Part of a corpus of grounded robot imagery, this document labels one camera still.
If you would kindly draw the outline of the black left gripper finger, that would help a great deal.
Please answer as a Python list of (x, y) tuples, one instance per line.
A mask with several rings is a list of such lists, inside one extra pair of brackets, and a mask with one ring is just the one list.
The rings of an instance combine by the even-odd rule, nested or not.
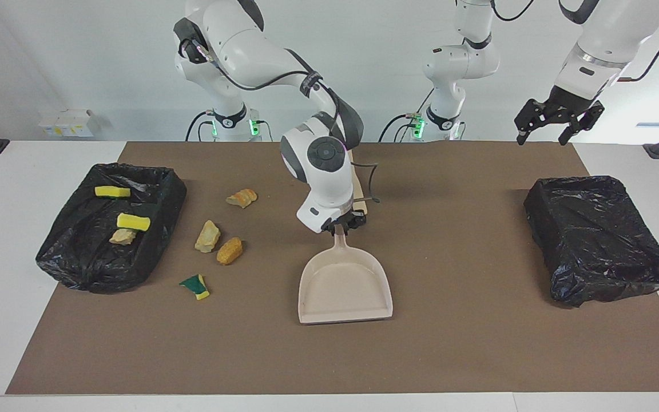
[(601, 102), (594, 102), (594, 104), (591, 105), (583, 115), (581, 115), (580, 119), (575, 115), (572, 115), (569, 125), (560, 134), (558, 143), (560, 145), (566, 145), (569, 143), (570, 139), (579, 132), (591, 130), (597, 120), (601, 117), (602, 112), (604, 112), (604, 105), (602, 105)]
[(545, 109), (546, 103), (536, 101), (536, 99), (529, 99), (523, 105), (520, 112), (515, 116), (515, 127), (518, 132), (516, 141), (518, 144), (524, 144), (531, 132), (546, 125)]

